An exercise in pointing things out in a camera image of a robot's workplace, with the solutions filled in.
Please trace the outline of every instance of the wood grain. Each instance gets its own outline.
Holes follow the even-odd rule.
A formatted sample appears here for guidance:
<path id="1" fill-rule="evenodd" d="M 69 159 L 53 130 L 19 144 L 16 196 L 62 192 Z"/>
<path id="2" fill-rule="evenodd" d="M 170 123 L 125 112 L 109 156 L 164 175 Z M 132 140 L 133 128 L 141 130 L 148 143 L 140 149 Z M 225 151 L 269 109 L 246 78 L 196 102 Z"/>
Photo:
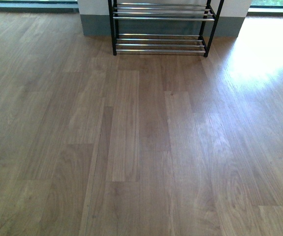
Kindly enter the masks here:
<path id="1" fill-rule="evenodd" d="M 140 235 L 139 211 L 139 183 L 107 182 L 98 235 Z"/>
<path id="2" fill-rule="evenodd" d="M 101 133 L 98 142 L 98 152 L 95 165 L 95 175 L 90 193 L 90 204 L 88 214 L 84 219 L 86 222 L 85 232 L 81 235 L 95 236 L 101 232 L 102 208 L 104 203 L 104 192 L 106 185 L 106 171 L 108 162 L 108 152 L 111 138 L 113 108 L 105 107 Z"/>
<path id="3" fill-rule="evenodd" d="M 140 235 L 181 235 L 171 154 L 142 151 L 140 162 Z"/>
<path id="4" fill-rule="evenodd" d="M 260 223 L 266 235 L 283 235 L 283 206 L 260 206 Z"/>
<path id="5" fill-rule="evenodd" d="M 139 179 L 139 72 L 119 71 L 107 181 Z"/>
<path id="6" fill-rule="evenodd" d="M 114 57 L 79 14 L 0 12 L 0 235 L 283 236 L 282 30 Z"/>
<path id="7" fill-rule="evenodd" d="M 207 160 L 187 92 L 165 92 L 181 235 L 221 235 Z"/>
<path id="8" fill-rule="evenodd" d="M 51 180 L 19 180 L 15 183 L 0 220 L 1 235 L 38 235 Z"/>
<path id="9" fill-rule="evenodd" d="M 162 56 L 160 58 L 164 91 L 187 91 L 180 57 Z"/>
<path id="10" fill-rule="evenodd" d="M 140 150 L 169 151 L 160 60 L 140 60 Z"/>
<path id="11" fill-rule="evenodd" d="M 249 200 L 244 178 L 245 165 L 233 152 L 218 114 L 209 114 L 198 125 L 198 134 L 205 159 L 210 165 L 213 196 L 220 219 L 222 234 L 261 235 L 256 212 Z"/>
<path id="12" fill-rule="evenodd" d="M 61 148 L 44 213 L 41 235 L 78 235 L 93 146 Z"/>
<path id="13" fill-rule="evenodd" d="M 98 118 L 102 105 L 105 72 L 92 71 L 83 76 L 80 90 L 72 105 L 69 123 L 64 133 L 66 144 L 93 144 L 99 131 Z"/>
<path id="14" fill-rule="evenodd" d="M 52 177 L 68 115 L 81 79 L 81 74 L 78 73 L 67 73 L 60 77 L 57 90 L 21 169 L 20 179 Z"/>

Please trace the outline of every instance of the gray baseboard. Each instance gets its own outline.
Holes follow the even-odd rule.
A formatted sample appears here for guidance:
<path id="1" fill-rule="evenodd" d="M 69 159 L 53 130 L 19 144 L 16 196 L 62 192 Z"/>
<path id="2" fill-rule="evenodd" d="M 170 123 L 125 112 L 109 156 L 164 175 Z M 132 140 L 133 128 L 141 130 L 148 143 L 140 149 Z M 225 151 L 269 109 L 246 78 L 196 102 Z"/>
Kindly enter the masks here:
<path id="1" fill-rule="evenodd" d="M 29 13 L 78 13 L 75 3 L 35 3 L 0 1 L 0 12 L 29 12 Z"/>
<path id="2" fill-rule="evenodd" d="M 237 37 L 244 17 L 220 17 L 215 36 Z M 109 16 L 81 15 L 84 35 L 110 35 Z M 210 34 L 211 23 L 206 24 L 205 34 Z M 121 21 L 121 32 L 151 34 L 198 34 L 200 23 L 177 21 Z"/>
<path id="3" fill-rule="evenodd" d="M 283 8 L 251 7 L 248 16 L 283 16 Z"/>

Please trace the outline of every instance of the shoe rack shelf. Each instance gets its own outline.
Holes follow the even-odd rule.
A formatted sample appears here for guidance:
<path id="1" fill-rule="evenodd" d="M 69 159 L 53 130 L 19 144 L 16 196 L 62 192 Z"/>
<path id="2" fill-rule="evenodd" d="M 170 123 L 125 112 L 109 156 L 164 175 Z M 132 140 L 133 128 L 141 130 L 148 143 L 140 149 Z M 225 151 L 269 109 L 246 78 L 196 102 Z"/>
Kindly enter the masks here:
<path id="1" fill-rule="evenodd" d="M 218 10 L 211 7 L 211 0 L 205 4 L 173 4 L 145 2 L 117 2 L 108 0 L 113 54 L 185 54 L 208 56 L 224 0 Z M 122 32 L 120 21 L 185 21 L 200 23 L 197 35 L 191 34 L 144 34 Z M 212 29 L 208 42 L 204 39 L 207 22 Z"/>

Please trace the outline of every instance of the wall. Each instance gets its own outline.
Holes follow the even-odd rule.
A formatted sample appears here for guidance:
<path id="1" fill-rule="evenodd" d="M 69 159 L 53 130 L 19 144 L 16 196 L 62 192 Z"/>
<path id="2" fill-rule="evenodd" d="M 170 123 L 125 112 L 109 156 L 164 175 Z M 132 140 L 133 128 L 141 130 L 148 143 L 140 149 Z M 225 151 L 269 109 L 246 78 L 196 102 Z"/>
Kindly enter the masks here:
<path id="1" fill-rule="evenodd" d="M 129 2 L 141 2 L 142 0 L 129 0 Z M 220 0 L 213 0 L 212 7 L 217 10 Z M 234 36 L 237 37 L 244 18 L 248 12 L 252 0 L 225 0 L 221 17 L 219 19 L 216 36 Z M 196 3 L 202 1 L 196 0 L 145 0 L 144 2 L 179 2 Z M 107 0 L 78 0 L 79 11 L 83 26 L 84 35 L 109 35 L 109 17 Z M 179 29 L 178 24 L 169 24 L 169 28 Z"/>

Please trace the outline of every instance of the black metal frame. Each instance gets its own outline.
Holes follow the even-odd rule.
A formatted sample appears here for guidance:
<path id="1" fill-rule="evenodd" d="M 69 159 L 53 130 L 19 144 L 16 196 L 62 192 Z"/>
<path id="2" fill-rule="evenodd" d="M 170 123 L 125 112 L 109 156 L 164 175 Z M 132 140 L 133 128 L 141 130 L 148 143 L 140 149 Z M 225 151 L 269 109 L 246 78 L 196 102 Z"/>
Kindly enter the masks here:
<path id="1" fill-rule="evenodd" d="M 112 47 L 113 47 L 113 55 L 117 54 L 117 51 L 122 52 L 161 52 L 161 53 L 203 53 L 204 57 L 208 56 L 215 31 L 217 28 L 217 24 L 219 21 L 220 13 L 223 7 L 224 0 L 220 0 L 217 13 L 214 12 L 214 10 L 211 7 L 211 0 L 207 0 L 206 4 L 204 5 L 191 5 L 191 4 L 160 4 L 160 3 L 117 3 L 117 0 L 108 0 L 108 7 L 109 7 L 109 17 L 110 17 L 110 26 L 111 26 L 111 34 L 112 34 Z M 182 7 L 190 7 L 193 6 L 193 9 L 188 8 L 178 8 L 178 6 Z M 149 9 L 152 12 L 143 12 L 143 10 Z M 129 12 L 129 10 L 139 10 L 141 12 Z M 190 14 L 176 14 L 174 13 L 175 10 L 180 11 L 201 11 L 202 14 L 197 13 L 190 13 Z M 128 35 L 134 35 L 137 37 L 142 35 L 140 38 L 121 38 L 122 35 L 126 34 L 119 34 L 119 20 L 177 20 L 177 21 L 201 21 L 201 27 L 199 35 L 160 35 L 160 34 L 128 34 Z M 203 33 L 205 30 L 206 22 L 207 21 L 213 21 L 213 27 L 210 33 L 210 38 L 208 43 L 206 43 Z M 161 39 L 157 38 L 151 38 L 151 36 L 162 36 Z M 190 38 L 183 40 L 181 37 L 197 37 L 197 39 Z M 127 40 L 137 40 L 134 41 L 134 43 L 127 43 Z M 163 44 L 151 44 L 151 41 L 164 41 Z M 166 41 L 178 42 L 178 41 L 187 41 L 186 43 L 182 43 L 179 45 L 176 44 L 166 44 Z M 137 49 L 135 48 L 125 48 L 125 46 L 134 46 L 139 47 Z"/>

